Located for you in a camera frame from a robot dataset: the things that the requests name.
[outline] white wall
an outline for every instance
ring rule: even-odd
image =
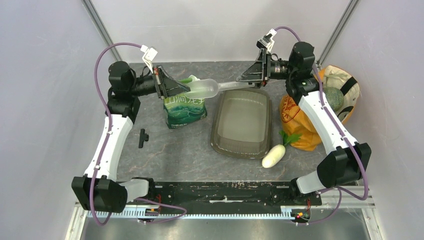
[[[348,129],[372,149],[367,173],[389,240],[423,239],[424,1],[362,0],[326,65],[361,97]]]
[[[0,239],[64,239],[72,178],[103,126],[93,69],[105,44],[79,0],[0,6]]]
[[[254,61],[256,42],[271,28],[288,26],[323,51],[349,0],[92,0],[115,43],[154,46],[157,62]],[[275,38],[274,52],[288,58],[296,39]],[[142,54],[119,49],[142,63]]]

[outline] daikon radish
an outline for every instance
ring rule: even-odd
[[[277,164],[286,153],[286,147],[278,144],[269,150],[268,154],[262,159],[262,166],[264,168],[271,168]]]

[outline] table surface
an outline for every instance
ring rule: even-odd
[[[194,75],[217,82],[235,81],[252,62],[177,62],[162,66],[176,80]],[[141,74],[143,64],[131,67]],[[271,80],[266,87],[272,101],[271,147],[282,142],[279,104],[286,94],[285,83]],[[283,159],[272,168],[263,168],[259,159],[241,159],[215,152],[210,143],[212,122],[218,98],[205,100],[207,117],[177,129],[165,123],[163,100],[156,94],[140,97],[140,110],[122,149],[117,180],[133,177],[153,178],[155,181],[290,181],[316,170],[326,156],[320,144],[314,151],[288,146]],[[138,148],[140,129],[146,129],[149,141]]]

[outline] small black object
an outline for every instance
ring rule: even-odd
[[[144,128],[140,129],[140,141],[138,142],[138,148],[142,149],[144,143],[149,141],[149,135],[146,134],[146,130]]]

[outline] clear plastic scoop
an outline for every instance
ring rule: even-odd
[[[218,83],[217,81],[210,78],[198,79],[197,77],[193,75],[191,75],[190,78],[192,78],[193,81],[189,83],[185,83],[185,85],[190,87],[190,91],[184,93],[184,95],[187,98],[191,98],[191,99],[213,98],[220,91],[251,88],[254,86],[253,84],[249,84],[248,82],[238,82],[238,81]]]

